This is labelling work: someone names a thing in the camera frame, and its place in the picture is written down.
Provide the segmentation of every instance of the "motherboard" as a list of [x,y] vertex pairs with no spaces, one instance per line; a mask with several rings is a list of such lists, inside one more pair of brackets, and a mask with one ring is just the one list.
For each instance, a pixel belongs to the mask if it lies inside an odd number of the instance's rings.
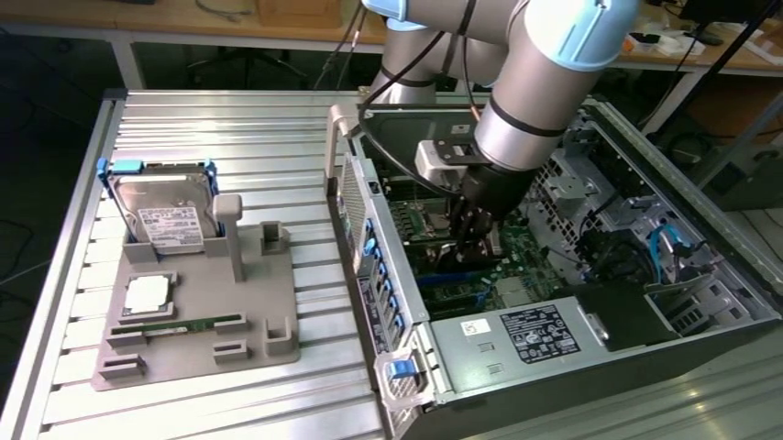
[[450,236],[447,200],[390,203],[407,259],[425,305],[434,320],[538,303],[552,298],[565,282],[528,228],[522,212],[511,214],[491,234],[497,265],[486,270],[437,273],[441,248]]

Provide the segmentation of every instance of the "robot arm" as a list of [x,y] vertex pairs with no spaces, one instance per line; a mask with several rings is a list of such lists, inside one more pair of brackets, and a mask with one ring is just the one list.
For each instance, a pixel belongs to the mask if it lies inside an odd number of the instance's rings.
[[455,252],[463,253],[520,206],[601,71],[620,54],[638,0],[363,2],[391,17],[374,90],[410,64],[438,31],[465,33],[439,41],[377,103],[433,103],[435,76],[462,77],[462,51],[454,47],[463,38],[470,39],[469,76],[494,86],[475,130],[474,147],[486,163],[467,167],[451,207]]

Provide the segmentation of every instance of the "warning label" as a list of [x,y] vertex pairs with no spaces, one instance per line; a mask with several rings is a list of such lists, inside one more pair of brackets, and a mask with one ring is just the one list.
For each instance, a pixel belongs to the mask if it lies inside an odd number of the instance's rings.
[[526,364],[581,351],[577,339],[554,305],[502,314],[503,325]]
[[201,246],[205,243],[195,207],[141,209],[139,216],[157,248]]

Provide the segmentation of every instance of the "hard drive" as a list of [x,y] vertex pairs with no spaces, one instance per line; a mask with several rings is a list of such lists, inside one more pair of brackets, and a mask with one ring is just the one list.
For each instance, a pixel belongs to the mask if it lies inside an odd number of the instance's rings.
[[98,178],[117,202],[129,230],[129,241],[151,243],[161,255],[205,250],[205,239],[222,235],[213,212],[218,195],[215,164],[145,163],[107,160],[98,164]]

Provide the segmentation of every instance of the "green circuit board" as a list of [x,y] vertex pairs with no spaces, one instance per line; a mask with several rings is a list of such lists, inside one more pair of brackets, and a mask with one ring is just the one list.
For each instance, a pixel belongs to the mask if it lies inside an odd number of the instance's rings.
[[391,215],[433,319],[546,301],[565,282],[518,214],[507,217],[498,232],[503,258],[494,268],[465,274],[435,273],[438,251],[451,242],[445,213],[443,199],[391,202]]
[[159,324],[131,324],[114,327],[113,335],[143,332],[146,336],[170,336],[185,333],[206,332],[215,328],[215,324],[229,321],[238,321],[243,317],[238,314],[227,314],[213,318],[191,319],[189,321],[174,321]]

